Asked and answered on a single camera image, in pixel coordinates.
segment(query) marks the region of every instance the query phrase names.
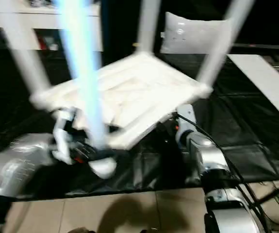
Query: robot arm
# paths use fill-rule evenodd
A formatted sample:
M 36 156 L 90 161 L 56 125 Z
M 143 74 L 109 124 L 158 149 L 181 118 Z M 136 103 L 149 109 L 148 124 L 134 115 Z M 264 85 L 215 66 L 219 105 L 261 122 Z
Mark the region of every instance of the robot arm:
M 177 112 L 187 120 L 195 122 L 191 105 L 183 105 Z M 238 183 L 232 178 L 221 149 L 210 138 L 198 132 L 191 123 L 181 118 L 176 140 L 187 147 L 191 156 L 195 156 L 208 212 L 205 215 L 206 233 L 259 233 L 246 200 L 236 188 Z
M 0 152 L 0 232 L 12 202 L 41 166 L 54 164 L 49 152 L 52 135 L 29 134 Z
M 72 128 L 73 109 L 61 110 L 53 134 L 25 135 L 0 152 L 0 233 L 12 202 L 26 183 L 42 166 L 57 160 L 73 164 L 87 163 L 101 178 L 109 178 L 115 170 L 113 150 L 97 151 L 88 144 L 86 133 Z

